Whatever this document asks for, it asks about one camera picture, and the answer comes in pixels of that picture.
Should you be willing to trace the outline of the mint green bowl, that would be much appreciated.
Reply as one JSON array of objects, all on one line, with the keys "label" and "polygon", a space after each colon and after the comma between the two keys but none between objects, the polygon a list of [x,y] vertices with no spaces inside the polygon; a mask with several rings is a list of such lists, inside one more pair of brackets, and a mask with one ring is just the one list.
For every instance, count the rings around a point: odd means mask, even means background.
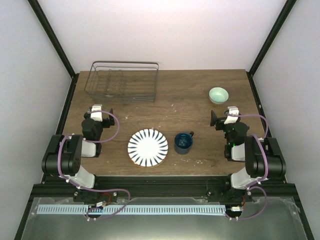
[{"label": "mint green bowl", "polygon": [[229,93],[222,87],[213,87],[208,93],[212,103],[220,105],[229,99]]}]

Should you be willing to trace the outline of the black wire dish rack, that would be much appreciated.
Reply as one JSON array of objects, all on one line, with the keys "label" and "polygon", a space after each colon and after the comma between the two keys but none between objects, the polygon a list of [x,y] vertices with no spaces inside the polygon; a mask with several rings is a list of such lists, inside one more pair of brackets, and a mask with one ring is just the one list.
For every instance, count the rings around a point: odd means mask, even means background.
[{"label": "black wire dish rack", "polygon": [[159,67],[153,61],[95,61],[84,91],[95,101],[154,102]]}]

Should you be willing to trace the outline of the dark blue mug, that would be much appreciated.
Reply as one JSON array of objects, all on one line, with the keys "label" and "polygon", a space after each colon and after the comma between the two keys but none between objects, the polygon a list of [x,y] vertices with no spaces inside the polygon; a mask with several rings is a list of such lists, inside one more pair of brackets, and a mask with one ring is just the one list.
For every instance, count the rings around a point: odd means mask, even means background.
[{"label": "dark blue mug", "polygon": [[188,154],[193,146],[193,135],[193,131],[178,133],[174,138],[174,150],[180,155]]}]

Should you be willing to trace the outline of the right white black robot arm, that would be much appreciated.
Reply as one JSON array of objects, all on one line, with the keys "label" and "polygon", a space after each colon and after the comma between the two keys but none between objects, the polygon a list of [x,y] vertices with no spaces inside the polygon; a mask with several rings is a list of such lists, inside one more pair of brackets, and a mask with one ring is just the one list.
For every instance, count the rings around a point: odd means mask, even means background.
[{"label": "right white black robot arm", "polygon": [[224,157],[231,162],[243,162],[244,168],[230,175],[230,184],[222,188],[223,198],[229,202],[240,196],[240,190],[249,190],[269,178],[281,178],[286,174],[286,163],[278,141],[268,136],[267,119],[257,114],[265,122],[263,137],[248,134],[250,127],[242,118],[254,117],[254,114],[241,114],[235,106],[224,112],[224,117],[217,117],[210,112],[210,126],[216,131],[223,131],[226,144]]}]

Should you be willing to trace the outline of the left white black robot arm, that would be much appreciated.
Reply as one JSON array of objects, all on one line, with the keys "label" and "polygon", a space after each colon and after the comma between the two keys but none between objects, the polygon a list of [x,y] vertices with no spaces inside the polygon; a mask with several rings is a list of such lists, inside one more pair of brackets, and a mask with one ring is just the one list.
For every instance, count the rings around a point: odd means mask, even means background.
[{"label": "left white black robot arm", "polygon": [[46,175],[58,176],[78,189],[85,189],[85,197],[97,202],[102,189],[95,185],[95,175],[82,166],[81,160],[99,157],[102,144],[116,137],[120,124],[113,109],[103,111],[101,104],[95,104],[85,112],[81,127],[82,134],[51,137],[41,168]]}]

